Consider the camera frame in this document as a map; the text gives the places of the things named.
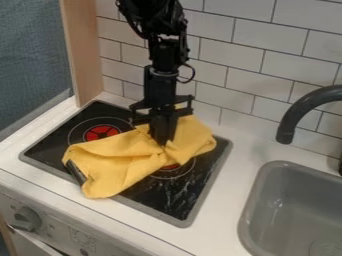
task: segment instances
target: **sink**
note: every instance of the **sink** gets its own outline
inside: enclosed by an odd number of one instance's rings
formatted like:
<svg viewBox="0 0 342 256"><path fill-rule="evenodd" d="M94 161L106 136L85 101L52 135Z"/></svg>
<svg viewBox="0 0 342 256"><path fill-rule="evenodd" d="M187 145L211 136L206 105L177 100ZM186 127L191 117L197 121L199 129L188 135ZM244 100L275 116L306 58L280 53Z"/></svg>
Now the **sink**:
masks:
<svg viewBox="0 0 342 256"><path fill-rule="evenodd" d="M342 178L290 162L266 164L238 233L254 256L342 256Z"/></svg>

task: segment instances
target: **wooden panel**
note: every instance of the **wooden panel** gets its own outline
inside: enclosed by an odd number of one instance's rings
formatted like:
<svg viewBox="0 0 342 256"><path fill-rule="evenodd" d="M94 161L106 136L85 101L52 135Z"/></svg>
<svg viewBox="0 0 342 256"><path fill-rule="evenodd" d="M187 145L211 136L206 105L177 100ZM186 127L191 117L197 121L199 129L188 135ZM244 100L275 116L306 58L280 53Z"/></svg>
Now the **wooden panel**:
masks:
<svg viewBox="0 0 342 256"><path fill-rule="evenodd" d="M73 85L79 107L103 91L96 0L60 0Z"/></svg>

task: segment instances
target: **white countertop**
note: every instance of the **white countertop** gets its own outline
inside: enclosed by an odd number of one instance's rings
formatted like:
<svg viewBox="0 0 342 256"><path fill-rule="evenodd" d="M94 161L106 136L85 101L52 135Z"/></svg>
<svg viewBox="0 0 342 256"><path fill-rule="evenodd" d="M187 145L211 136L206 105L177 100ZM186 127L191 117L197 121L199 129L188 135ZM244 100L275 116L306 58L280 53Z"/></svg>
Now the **white countertop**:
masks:
<svg viewBox="0 0 342 256"><path fill-rule="evenodd" d="M132 103L108 93L99 99L123 107ZM195 222L180 229L109 199L88 200L78 186L18 160L26 147L78 110L70 98L3 141L0 183L155 255L248 256L237 223L257 172L267 162L286 160L336 174L336 159L208 124L234 146Z"/></svg>

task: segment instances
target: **red burner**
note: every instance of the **red burner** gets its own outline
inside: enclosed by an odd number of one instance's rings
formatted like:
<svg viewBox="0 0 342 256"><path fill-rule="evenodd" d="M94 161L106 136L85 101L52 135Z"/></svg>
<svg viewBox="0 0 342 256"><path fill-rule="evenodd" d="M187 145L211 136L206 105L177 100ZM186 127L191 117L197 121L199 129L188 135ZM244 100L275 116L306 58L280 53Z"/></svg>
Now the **red burner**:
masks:
<svg viewBox="0 0 342 256"><path fill-rule="evenodd" d="M172 171L174 169L178 169L179 167L180 167L179 164L172 164L172 165L165 166L165 167L161 168L161 170L163 170L163 171Z"/></svg>
<svg viewBox="0 0 342 256"><path fill-rule="evenodd" d="M111 125L98 125L89 129L85 134L86 141L104 139L119 134L120 131Z"/></svg>

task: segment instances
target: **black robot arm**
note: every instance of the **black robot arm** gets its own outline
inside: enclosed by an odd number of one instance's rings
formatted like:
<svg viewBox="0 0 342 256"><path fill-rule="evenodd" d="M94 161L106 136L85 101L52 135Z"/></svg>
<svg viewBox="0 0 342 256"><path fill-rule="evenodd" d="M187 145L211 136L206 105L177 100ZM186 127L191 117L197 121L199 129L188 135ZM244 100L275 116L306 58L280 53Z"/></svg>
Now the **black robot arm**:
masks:
<svg viewBox="0 0 342 256"><path fill-rule="evenodd" d="M177 81L190 82L195 70L189 60L187 44L187 20L178 0L117 0L120 12L132 29L148 41L152 65L145 67L144 99L130 106L135 125L150 125L151 136L165 145L173 140L178 118L193 113L192 95L177 96ZM187 81L180 81L179 67L192 69ZM185 108L176 109L176 104L187 103ZM149 114L137 117L140 109L149 109Z"/></svg>

